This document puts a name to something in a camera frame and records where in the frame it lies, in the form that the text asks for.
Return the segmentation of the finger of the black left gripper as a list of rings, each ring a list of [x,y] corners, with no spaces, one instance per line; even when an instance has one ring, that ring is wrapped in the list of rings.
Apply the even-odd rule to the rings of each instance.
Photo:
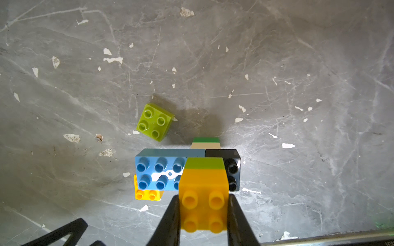
[[[69,237],[64,246],[76,246],[87,228],[87,222],[79,218],[23,246],[50,246],[67,235]]]

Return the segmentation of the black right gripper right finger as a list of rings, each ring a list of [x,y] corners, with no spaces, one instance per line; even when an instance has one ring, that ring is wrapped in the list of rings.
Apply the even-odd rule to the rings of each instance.
[[[233,194],[228,199],[227,239],[229,246],[260,245]]]

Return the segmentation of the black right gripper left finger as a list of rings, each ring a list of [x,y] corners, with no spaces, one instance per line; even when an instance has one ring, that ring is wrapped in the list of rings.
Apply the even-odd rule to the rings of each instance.
[[[181,216],[179,196],[175,195],[168,205],[159,225],[147,246],[179,246]]]

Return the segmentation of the yellow lego brick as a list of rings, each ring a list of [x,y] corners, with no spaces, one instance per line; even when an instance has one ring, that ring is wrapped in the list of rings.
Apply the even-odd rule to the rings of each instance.
[[[137,175],[133,176],[134,179],[134,191],[135,198],[137,200],[150,200],[150,201],[160,201],[164,191],[159,190],[140,190],[137,186]]]

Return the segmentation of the large blue lego brick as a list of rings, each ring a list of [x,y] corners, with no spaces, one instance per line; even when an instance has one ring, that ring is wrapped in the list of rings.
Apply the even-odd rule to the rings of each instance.
[[[177,191],[187,159],[204,156],[204,149],[144,149],[135,157],[137,188]]]

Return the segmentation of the black lego brick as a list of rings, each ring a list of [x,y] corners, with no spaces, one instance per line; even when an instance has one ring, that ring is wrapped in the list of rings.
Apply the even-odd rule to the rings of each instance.
[[[223,158],[229,191],[240,190],[241,157],[236,149],[206,149],[205,157]]]

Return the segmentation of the small green lego brick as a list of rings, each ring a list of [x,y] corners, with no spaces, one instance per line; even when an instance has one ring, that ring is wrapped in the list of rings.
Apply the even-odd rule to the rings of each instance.
[[[190,157],[186,161],[185,169],[225,169],[225,165],[220,157]]]

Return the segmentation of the dark green lego brick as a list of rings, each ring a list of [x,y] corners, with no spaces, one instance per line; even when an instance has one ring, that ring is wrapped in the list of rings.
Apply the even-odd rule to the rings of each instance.
[[[219,143],[218,137],[195,137],[193,143]]]

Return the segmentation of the lime green lego brick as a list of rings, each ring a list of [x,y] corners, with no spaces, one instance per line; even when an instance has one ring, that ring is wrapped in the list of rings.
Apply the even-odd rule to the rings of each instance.
[[[153,140],[161,142],[166,136],[174,114],[159,107],[156,104],[146,104],[136,130]]]

